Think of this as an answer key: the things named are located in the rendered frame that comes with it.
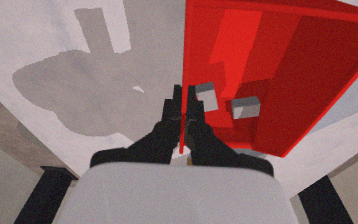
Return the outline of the red bin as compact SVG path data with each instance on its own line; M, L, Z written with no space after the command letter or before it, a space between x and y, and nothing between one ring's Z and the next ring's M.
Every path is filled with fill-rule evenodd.
M357 6L186 0L179 154L189 85L213 82L219 109L205 123L221 141L284 158L357 78ZM259 116L233 119L231 100L253 96Z

